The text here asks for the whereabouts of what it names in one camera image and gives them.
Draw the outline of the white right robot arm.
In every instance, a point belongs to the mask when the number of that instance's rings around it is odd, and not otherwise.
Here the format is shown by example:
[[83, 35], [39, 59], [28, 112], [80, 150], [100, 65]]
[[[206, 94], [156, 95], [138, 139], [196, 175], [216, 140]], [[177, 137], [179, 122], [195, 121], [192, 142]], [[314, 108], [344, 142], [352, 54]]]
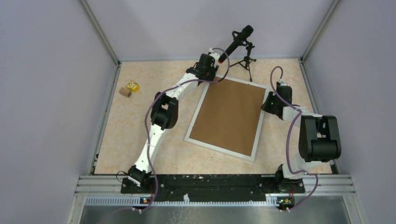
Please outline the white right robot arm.
[[287, 192], [306, 172], [341, 156], [337, 118], [292, 104], [292, 88], [285, 82], [276, 83], [276, 90], [269, 93], [262, 110], [289, 121], [289, 129], [299, 128], [298, 154], [278, 167], [274, 179], [277, 191]]

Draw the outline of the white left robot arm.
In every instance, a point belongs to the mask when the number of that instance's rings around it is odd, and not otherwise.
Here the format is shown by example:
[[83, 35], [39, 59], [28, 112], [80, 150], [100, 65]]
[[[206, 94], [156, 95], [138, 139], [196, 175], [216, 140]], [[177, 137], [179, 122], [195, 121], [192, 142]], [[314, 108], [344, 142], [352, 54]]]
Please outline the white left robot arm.
[[145, 119], [150, 118], [150, 125], [145, 123], [147, 140], [140, 156], [128, 171], [128, 179], [137, 192], [144, 193], [149, 189], [153, 161], [166, 133], [177, 123], [179, 101], [201, 83], [214, 83], [219, 58], [220, 54], [215, 52], [202, 54], [199, 61], [188, 68], [173, 87], [155, 95], [145, 115]]

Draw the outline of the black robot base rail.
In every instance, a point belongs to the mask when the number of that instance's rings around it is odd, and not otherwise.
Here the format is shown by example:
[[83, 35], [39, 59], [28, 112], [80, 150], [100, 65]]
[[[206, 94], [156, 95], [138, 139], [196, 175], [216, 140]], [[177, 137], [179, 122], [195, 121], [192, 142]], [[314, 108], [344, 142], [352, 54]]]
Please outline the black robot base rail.
[[276, 175], [157, 175], [141, 187], [123, 178], [120, 192], [154, 196], [155, 202], [244, 203], [264, 202], [270, 194], [300, 194], [305, 188], [302, 179]]

